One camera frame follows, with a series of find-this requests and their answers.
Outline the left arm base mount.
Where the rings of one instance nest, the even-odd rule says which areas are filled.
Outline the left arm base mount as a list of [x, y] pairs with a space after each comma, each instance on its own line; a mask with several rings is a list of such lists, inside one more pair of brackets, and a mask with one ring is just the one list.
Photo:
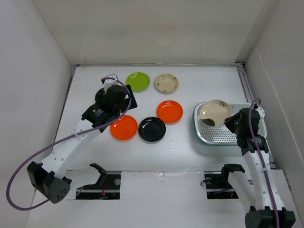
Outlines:
[[122, 172], [106, 171], [96, 163], [91, 163], [90, 167], [98, 171], [98, 179], [78, 188], [76, 200], [119, 200]]

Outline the beige plate with black blot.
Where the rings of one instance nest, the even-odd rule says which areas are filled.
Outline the beige plate with black blot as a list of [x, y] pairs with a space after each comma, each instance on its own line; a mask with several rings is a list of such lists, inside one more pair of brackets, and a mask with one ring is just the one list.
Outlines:
[[200, 119], [209, 126], [221, 126], [231, 116], [230, 105], [222, 100], [211, 100], [200, 108]]

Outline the beige plate with characters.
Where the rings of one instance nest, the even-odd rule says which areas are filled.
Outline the beige plate with characters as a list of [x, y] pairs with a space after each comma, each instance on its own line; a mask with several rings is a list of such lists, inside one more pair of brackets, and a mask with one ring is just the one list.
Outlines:
[[161, 74], [154, 80], [154, 86], [161, 93], [171, 94], [177, 90], [179, 81], [172, 74]]

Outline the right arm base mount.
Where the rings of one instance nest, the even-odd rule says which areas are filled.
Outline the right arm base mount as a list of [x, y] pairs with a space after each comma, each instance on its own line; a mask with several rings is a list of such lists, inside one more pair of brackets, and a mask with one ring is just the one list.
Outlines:
[[228, 182], [230, 173], [245, 172], [240, 164], [224, 164], [221, 171], [205, 171], [204, 180], [200, 183], [206, 188], [207, 199], [238, 199], [238, 195]]

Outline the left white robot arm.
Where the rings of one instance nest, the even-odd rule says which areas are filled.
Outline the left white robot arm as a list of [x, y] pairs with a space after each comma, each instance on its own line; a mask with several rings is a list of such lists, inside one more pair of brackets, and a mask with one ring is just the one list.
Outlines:
[[39, 163], [31, 162], [30, 182], [50, 202], [59, 203], [69, 192], [71, 179], [65, 177], [77, 156], [127, 109], [137, 107], [130, 85], [112, 85], [81, 116], [71, 139], [58, 144]]

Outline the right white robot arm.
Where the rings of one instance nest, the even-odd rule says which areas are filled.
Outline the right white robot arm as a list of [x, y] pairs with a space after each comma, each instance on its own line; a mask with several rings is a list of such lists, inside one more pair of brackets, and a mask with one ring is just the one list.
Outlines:
[[290, 228], [295, 224], [293, 211], [286, 209], [273, 180], [266, 140], [258, 134], [260, 115], [243, 108], [225, 120], [225, 126], [237, 136], [237, 144], [249, 168], [251, 182], [239, 164], [225, 164], [219, 181], [237, 193], [246, 211], [247, 228]]

